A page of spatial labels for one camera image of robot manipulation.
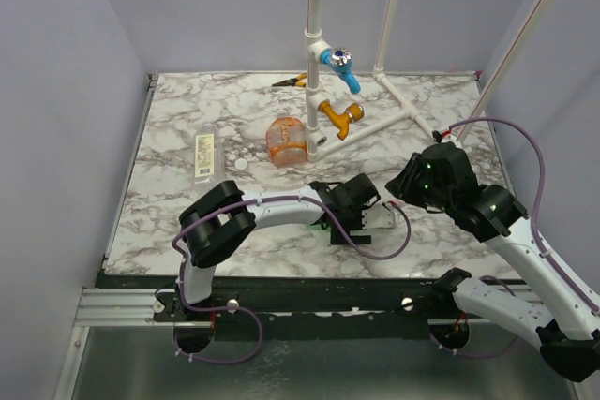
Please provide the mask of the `brass yellow faucet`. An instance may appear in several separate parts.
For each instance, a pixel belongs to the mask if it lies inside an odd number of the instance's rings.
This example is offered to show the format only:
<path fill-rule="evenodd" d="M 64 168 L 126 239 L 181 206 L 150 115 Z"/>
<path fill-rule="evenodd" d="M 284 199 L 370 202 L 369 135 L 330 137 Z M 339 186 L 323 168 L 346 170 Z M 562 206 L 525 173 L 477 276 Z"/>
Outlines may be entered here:
<path fill-rule="evenodd" d="M 337 129 L 337 137 L 340 141 L 345 141 L 350 133 L 350 125 L 358 122 L 365 116 L 361 105 L 353 103 L 348 106 L 343 113 L 336 113 L 330 102 L 325 100 L 318 107 L 319 112 L 323 113 Z"/>

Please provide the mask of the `yellow handled pliers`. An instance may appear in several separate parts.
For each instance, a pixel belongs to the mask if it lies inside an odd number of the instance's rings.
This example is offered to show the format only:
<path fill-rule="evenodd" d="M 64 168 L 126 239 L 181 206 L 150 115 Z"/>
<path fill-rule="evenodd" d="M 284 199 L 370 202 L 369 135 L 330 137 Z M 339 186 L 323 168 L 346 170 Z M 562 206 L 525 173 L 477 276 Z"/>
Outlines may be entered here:
<path fill-rule="evenodd" d="M 283 81 L 277 81 L 272 84 L 272 87 L 302 87 L 306 86 L 307 73 L 299 74 L 295 77 Z"/>

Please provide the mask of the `blue plastic faucet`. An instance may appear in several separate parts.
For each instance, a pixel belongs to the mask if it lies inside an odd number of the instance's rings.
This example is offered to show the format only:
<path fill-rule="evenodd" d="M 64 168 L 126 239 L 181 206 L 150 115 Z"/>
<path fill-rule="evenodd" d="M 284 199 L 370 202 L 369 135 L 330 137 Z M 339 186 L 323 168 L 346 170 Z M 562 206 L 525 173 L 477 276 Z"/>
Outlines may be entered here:
<path fill-rule="evenodd" d="M 353 95 L 361 91 L 361 86 L 353 74 L 353 57 L 344 47 L 326 49 L 320 55 L 320 63 L 329 67 L 349 88 Z"/>

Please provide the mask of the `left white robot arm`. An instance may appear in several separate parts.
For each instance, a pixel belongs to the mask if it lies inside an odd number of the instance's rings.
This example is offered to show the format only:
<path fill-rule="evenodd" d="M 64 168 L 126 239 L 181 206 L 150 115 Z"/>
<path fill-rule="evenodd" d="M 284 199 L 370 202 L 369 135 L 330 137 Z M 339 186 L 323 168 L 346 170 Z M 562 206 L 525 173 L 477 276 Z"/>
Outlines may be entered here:
<path fill-rule="evenodd" d="M 368 244 L 354 238 L 363 228 L 363 212 L 381 199 L 368 176 L 346 183 L 312 182 L 282 192 L 245 193 L 236 182 L 219 183 L 179 216 L 180 232 L 172 241 L 183 258 L 176 310 L 185 319 L 200 319 L 208 306 L 216 267 L 254 230 L 284 225 L 325 225 L 336 244 Z"/>

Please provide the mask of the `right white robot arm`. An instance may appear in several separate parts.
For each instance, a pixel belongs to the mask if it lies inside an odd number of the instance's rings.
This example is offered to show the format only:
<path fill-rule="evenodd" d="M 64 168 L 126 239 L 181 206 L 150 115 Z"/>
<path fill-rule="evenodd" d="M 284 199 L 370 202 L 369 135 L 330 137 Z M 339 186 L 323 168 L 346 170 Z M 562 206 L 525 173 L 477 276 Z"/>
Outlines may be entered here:
<path fill-rule="evenodd" d="M 599 369 L 599 296 L 542 239 L 533 217 L 500 185 L 481 185 L 467 154 L 451 142 L 409 159 L 386 190 L 396 199 L 447 214 L 504 259 L 539 298 L 535 306 L 453 268 L 435 283 L 433 310 L 487 319 L 538 349 L 560 376 L 581 382 Z"/>

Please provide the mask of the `orange label tea bottle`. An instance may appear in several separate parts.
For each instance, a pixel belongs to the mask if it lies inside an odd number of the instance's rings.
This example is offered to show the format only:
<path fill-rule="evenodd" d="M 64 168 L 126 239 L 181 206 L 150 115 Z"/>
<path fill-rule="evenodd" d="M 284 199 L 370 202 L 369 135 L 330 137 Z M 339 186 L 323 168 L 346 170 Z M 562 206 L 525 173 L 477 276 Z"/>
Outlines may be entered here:
<path fill-rule="evenodd" d="M 308 159 L 306 126 L 296 117 L 278 117 L 266 130 L 265 140 L 277 167 L 302 164 Z"/>

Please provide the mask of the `white round bottle cap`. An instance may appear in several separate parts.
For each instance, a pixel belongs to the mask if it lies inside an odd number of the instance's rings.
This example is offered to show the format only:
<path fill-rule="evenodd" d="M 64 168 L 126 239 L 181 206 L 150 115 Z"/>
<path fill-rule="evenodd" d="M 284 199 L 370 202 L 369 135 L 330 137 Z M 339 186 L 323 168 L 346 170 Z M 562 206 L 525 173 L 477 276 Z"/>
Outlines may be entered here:
<path fill-rule="evenodd" d="M 248 162 L 244 158 L 239 158 L 235 161 L 235 167 L 238 170 L 245 170 L 248 167 Z"/>

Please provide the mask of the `green plastic bottle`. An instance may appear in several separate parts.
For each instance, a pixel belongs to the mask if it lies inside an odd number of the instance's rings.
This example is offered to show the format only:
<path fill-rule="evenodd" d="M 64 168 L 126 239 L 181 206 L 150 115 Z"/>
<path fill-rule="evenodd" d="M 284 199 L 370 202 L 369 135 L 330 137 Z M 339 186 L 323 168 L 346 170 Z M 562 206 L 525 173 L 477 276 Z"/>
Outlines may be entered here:
<path fill-rule="evenodd" d="M 312 230 L 329 230 L 330 227 L 327 224 L 311 224 L 308 226 Z"/>

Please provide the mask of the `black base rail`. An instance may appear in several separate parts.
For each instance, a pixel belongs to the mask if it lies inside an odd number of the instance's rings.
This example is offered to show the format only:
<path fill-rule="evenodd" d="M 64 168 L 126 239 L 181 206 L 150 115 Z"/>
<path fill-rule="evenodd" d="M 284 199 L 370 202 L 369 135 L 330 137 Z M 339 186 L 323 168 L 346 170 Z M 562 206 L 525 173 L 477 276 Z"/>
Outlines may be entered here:
<path fill-rule="evenodd" d="M 151 323 L 222 340 L 422 340 L 431 327 L 464 335 L 468 320 L 434 279 L 218 276 L 195 309 L 183 305 L 171 276 L 101 273 L 96 286 L 148 290 Z"/>

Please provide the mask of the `clear square water bottle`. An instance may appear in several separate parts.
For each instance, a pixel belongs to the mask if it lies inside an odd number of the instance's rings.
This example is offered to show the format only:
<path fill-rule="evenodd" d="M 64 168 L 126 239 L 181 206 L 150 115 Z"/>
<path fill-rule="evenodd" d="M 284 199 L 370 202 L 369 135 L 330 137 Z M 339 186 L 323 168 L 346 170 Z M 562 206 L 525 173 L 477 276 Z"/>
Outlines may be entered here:
<path fill-rule="evenodd" d="M 193 138 L 193 184 L 216 185 L 224 177 L 222 141 L 215 124 L 203 124 Z"/>

